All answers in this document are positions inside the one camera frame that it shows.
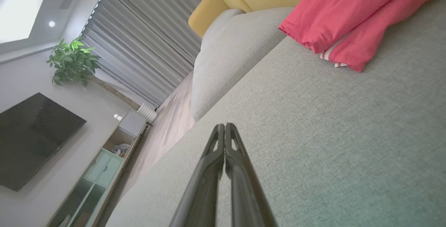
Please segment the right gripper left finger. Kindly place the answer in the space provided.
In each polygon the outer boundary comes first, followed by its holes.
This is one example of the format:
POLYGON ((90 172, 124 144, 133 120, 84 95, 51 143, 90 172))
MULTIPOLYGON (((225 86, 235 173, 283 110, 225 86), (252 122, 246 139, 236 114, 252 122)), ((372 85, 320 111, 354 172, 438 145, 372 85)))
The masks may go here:
POLYGON ((216 125, 170 222, 171 227, 214 227, 224 165, 225 126, 216 125))

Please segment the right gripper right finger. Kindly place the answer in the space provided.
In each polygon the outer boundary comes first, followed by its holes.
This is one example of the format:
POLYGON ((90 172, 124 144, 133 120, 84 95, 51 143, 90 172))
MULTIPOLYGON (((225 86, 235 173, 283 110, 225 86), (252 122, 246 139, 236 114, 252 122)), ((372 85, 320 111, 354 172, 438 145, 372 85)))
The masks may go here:
POLYGON ((231 180, 233 227, 277 227, 261 183, 233 123, 225 126, 226 174, 231 180))

